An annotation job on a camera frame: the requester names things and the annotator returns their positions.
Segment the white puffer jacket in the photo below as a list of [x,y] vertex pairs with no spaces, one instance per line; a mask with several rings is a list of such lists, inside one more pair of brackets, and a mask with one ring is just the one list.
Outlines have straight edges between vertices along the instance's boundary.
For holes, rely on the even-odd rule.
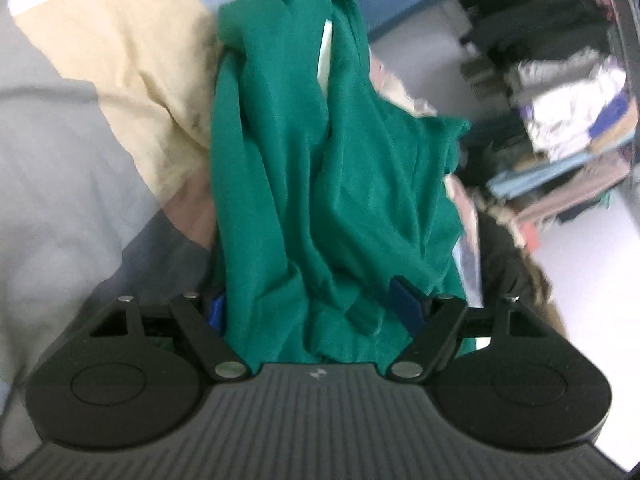
[[521,113],[533,152],[550,162],[588,146],[590,128],[626,81],[615,56],[591,48],[565,60],[519,62],[506,72],[510,102]]

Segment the green sweatshirt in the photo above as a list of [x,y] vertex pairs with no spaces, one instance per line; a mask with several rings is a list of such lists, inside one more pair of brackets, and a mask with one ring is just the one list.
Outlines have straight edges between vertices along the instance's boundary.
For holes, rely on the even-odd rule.
[[229,346],[251,368],[390,364],[410,339],[388,305],[393,278],[464,293],[445,180],[468,124],[376,92],[355,0],[235,0],[218,29],[212,190]]

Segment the patchwork quilt bedding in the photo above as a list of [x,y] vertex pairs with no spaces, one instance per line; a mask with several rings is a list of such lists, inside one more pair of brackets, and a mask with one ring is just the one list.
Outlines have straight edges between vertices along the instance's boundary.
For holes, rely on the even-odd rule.
[[1,0],[1,467],[26,378],[120,296],[226,293],[212,113],[235,0]]

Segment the black coat on bed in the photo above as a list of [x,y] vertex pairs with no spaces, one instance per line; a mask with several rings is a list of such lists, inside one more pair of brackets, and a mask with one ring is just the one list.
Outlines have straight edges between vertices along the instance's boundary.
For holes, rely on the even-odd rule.
[[484,211],[477,213],[480,238],[480,279],[486,307],[498,299],[517,299],[563,337],[567,331],[552,300],[552,286],[544,271],[524,248],[515,244],[506,226]]

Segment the pink hanging trousers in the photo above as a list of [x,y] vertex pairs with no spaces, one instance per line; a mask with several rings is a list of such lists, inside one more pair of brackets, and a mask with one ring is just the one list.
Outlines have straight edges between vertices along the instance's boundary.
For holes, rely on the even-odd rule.
[[567,183],[536,200],[516,215],[518,223],[538,222],[560,214],[624,180],[630,173],[627,159],[619,152],[609,152],[588,162]]

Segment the light blue hanging garment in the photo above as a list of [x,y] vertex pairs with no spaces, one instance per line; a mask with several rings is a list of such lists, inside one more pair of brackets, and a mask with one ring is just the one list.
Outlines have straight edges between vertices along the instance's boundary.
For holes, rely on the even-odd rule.
[[630,148],[631,144],[628,143],[610,148],[602,154],[583,151],[557,162],[548,162],[548,164],[532,169],[503,171],[489,179],[486,188],[497,200],[512,200],[512,198],[533,191],[534,188],[539,188],[541,185],[567,174],[570,170],[585,166],[587,162],[593,162],[603,155],[627,155]]

